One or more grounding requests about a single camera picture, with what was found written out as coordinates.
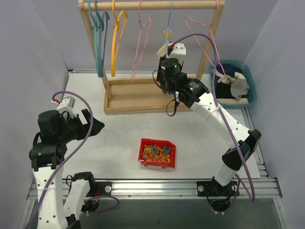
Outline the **dark olive underwear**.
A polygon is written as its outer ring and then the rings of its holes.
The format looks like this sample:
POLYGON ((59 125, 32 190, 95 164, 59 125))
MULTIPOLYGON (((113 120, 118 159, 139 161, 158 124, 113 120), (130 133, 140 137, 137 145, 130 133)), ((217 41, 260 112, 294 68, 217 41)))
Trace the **dark olive underwear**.
POLYGON ((157 59, 161 59, 161 58, 168 58, 168 44, 165 43, 158 51, 157 51, 157 54, 156 54, 156 57, 157 59))

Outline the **light blue wire hanger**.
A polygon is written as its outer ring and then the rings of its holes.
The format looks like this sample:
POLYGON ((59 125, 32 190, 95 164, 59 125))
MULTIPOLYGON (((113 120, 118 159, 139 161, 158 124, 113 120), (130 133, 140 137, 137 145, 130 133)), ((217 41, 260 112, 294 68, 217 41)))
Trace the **light blue wire hanger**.
MULTIPOLYGON (((167 29, 166 29, 166 31, 170 31, 172 8, 173 8, 173 0, 171 0, 171 4, 170 4, 170 10, 169 10, 169 15, 168 15, 168 22, 167 22, 167 29)), ((170 40, 166 39, 165 43, 169 44, 169 42, 170 42, 170 40)))

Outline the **grey underwear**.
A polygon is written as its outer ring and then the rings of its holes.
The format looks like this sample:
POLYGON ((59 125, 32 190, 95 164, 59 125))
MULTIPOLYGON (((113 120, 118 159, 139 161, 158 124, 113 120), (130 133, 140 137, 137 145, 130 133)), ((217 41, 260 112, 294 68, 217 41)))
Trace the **grey underwear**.
POLYGON ((240 100, 242 96, 247 95, 247 92, 250 89, 246 78, 242 73, 239 72, 235 72, 234 77, 229 75, 220 77, 217 82, 230 85, 231 95, 237 100, 240 100))

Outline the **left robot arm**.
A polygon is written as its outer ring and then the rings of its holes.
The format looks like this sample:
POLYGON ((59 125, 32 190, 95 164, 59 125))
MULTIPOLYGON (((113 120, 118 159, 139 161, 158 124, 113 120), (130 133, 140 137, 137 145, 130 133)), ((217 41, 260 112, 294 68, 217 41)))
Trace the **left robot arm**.
POLYGON ((40 131, 36 134, 29 152, 31 168, 36 180, 39 229, 66 229, 79 225, 75 214, 65 215, 62 200, 62 173, 64 164, 76 154, 90 136, 97 135, 104 123, 93 117, 91 109, 83 109, 87 123, 83 124, 78 115, 69 112, 49 110, 39 114, 40 131))

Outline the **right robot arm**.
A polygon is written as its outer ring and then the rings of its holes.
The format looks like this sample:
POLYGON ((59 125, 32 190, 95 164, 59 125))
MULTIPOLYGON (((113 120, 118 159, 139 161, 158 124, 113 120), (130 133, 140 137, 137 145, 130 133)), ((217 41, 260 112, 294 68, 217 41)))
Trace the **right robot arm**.
POLYGON ((235 174, 257 149, 262 134, 240 124, 219 103, 198 79, 191 79, 181 71, 178 59, 169 58, 159 62, 157 76, 159 88, 173 97, 174 108, 184 104, 204 118, 226 141, 229 149, 222 156, 223 164, 211 183, 213 193, 222 195, 235 174))

